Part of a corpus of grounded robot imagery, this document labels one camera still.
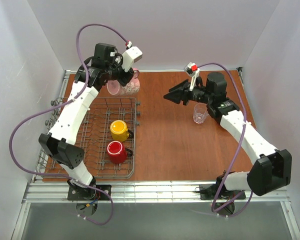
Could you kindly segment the pink ghost pattern mug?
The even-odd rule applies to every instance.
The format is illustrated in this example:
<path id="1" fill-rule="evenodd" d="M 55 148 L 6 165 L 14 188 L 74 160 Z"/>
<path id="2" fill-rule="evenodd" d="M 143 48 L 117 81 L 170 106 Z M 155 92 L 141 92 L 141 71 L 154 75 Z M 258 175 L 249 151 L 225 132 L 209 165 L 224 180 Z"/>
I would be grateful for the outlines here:
<path id="1" fill-rule="evenodd" d="M 107 91 L 114 97 L 136 95 L 140 90 L 140 71 L 133 68 L 133 77 L 126 86 L 120 85 L 117 80 L 110 80 L 106 84 Z"/>

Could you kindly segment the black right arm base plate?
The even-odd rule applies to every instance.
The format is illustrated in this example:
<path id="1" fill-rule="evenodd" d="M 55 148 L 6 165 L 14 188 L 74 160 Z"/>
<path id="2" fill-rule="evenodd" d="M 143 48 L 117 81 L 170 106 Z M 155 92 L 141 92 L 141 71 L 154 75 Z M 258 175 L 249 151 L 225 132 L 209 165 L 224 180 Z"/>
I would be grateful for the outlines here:
<path id="1" fill-rule="evenodd" d="M 218 187 L 215 184 L 200 184 L 194 190 L 195 193 L 200 195 L 201 200 L 213 200 L 217 193 Z M 218 200 L 231 200 L 240 193 L 239 190 L 221 190 L 218 195 Z"/>

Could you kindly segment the clear glass cup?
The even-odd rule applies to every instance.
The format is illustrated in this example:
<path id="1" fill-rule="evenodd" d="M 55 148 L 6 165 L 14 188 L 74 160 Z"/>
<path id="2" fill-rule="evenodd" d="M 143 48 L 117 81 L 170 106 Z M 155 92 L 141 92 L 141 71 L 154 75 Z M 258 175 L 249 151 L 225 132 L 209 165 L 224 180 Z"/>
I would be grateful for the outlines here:
<path id="1" fill-rule="evenodd" d="M 207 106 L 204 103 L 198 103 L 194 106 L 193 121 L 197 124 L 202 124 L 209 116 Z"/>

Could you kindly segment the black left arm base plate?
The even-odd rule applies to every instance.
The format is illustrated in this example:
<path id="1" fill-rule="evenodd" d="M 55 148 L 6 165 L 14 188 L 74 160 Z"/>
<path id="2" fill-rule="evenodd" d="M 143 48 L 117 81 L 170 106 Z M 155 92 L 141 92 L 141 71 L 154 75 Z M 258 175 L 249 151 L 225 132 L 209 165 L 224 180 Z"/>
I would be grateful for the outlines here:
<path id="1" fill-rule="evenodd" d="M 80 187 L 70 185 L 68 190 L 67 200 L 68 201 L 93 201 L 93 200 L 107 201 L 109 200 L 109 198 L 104 193 L 100 193 L 99 191 L 95 191 L 90 188 L 80 188 Z"/>

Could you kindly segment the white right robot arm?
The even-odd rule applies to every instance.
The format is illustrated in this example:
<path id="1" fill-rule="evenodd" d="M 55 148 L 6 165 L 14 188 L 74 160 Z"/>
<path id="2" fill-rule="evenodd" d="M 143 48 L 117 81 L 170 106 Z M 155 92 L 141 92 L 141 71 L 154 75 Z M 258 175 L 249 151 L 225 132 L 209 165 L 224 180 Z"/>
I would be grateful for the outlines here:
<path id="1" fill-rule="evenodd" d="M 292 155 L 287 149 L 279 150 L 270 144 L 244 119 L 242 110 L 227 97 L 227 81 L 222 73 L 209 73 L 206 84 L 199 76 L 184 80 L 169 89 L 164 99 L 184 105 L 189 101 L 206 104 L 208 114 L 230 133 L 249 157 L 250 171 L 230 172 L 217 178 L 221 194 L 251 191 L 263 196 L 291 183 Z"/>

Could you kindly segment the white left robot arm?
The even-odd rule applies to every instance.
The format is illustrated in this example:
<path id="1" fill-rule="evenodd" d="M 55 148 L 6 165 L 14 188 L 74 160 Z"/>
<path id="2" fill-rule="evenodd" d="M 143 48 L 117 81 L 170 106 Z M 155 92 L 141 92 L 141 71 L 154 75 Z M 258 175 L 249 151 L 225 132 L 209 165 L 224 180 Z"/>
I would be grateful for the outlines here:
<path id="1" fill-rule="evenodd" d="M 142 51 L 131 42 L 124 53 L 111 44 L 96 44 L 94 55 L 78 68 L 68 100 L 55 124 L 38 139 L 47 155 L 67 172 L 68 184 L 84 199 L 95 196 L 96 179 L 84 164 L 84 149 L 75 145 L 80 126 L 101 88 L 108 81 L 126 86 L 134 76 L 133 64 L 142 56 Z"/>

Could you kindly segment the yellow mug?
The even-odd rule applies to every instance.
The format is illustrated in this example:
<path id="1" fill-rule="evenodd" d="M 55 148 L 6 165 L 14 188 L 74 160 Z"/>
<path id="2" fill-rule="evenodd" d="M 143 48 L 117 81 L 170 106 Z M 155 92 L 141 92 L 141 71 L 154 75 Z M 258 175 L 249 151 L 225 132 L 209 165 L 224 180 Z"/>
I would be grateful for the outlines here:
<path id="1" fill-rule="evenodd" d="M 110 132 L 112 139 L 119 142 L 124 142 L 134 138 L 134 133 L 129 130 L 127 124 L 123 120 L 115 120 L 110 124 Z"/>

